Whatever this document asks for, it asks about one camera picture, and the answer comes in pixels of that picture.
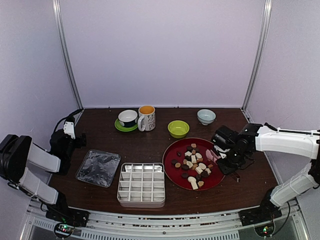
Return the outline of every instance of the small green bowl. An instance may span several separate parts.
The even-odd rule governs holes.
[[[189,125],[185,121],[175,120],[169,123],[168,130],[175,139],[184,138],[189,132]]]

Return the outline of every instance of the white cup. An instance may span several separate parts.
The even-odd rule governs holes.
[[[139,108],[138,128],[141,132],[151,131],[156,127],[156,109],[153,106]]]

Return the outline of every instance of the mug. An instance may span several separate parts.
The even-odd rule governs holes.
[[[153,106],[139,108],[138,128],[141,132],[151,131],[156,127],[156,109]]]
[[[134,110],[125,110],[120,112],[118,119],[122,127],[130,128],[136,125],[138,121],[138,113]]]

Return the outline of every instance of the white candy piece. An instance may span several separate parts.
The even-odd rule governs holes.
[[[200,153],[198,153],[198,152],[195,154],[195,156],[196,156],[197,159],[201,159],[202,158],[202,155]]]
[[[197,180],[193,176],[190,176],[190,177],[188,177],[188,182],[195,183],[195,182],[197,182]]]
[[[195,155],[192,155],[192,156],[191,156],[191,162],[192,162],[193,164],[196,164],[196,163],[197,163],[197,159],[196,159],[196,156],[195,156]]]
[[[190,157],[191,155],[192,155],[192,153],[189,152],[189,151],[187,151],[187,152],[184,153],[184,156],[189,156],[189,157]]]
[[[206,168],[206,169],[205,169],[205,171],[208,173],[208,175],[210,175],[210,174],[211,174],[211,171],[210,171],[210,169],[209,169],[209,168]]]
[[[187,164],[187,166],[188,166],[189,168],[192,168],[192,167],[194,166],[193,163],[190,162],[190,161],[187,161],[186,164]]]
[[[195,181],[191,182],[191,186],[192,186],[193,190],[197,190],[198,189],[198,184]]]
[[[201,169],[201,167],[197,166],[195,168],[195,171],[198,173],[198,174],[201,174],[203,172],[203,170]]]
[[[207,168],[207,166],[206,166],[204,163],[202,163],[202,162],[199,163],[199,167],[200,167],[202,170],[205,170],[205,169]]]

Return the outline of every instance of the wooden table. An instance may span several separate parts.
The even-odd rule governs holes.
[[[176,141],[169,135],[167,126],[173,120],[186,121],[190,126],[187,137],[210,140],[221,125],[240,131],[247,121],[240,109],[217,108],[216,121],[203,126],[197,119],[198,108],[157,108],[156,128],[150,132],[119,132],[114,123],[119,108],[86,109],[77,126],[76,133],[86,133],[87,146],[76,149],[71,160],[71,168],[66,176],[54,175],[50,186],[66,195],[71,207],[121,214],[175,215],[211,213],[253,207],[260,204],[266,191],[277,185],[276,179],[264,154],[253,155],[255,164],[244,171],[239,170],[240,183],[230,176],[216,187],[206,191],[189,191],[179,188],[165,177],[166,200],[161,208],[126,208],[117,200],[120,175],[118,168],[109,188],[79,181],[75,174],[86,153],[101,150],[120,154],[120,165],[126,162],[159,163],[166,148]]]

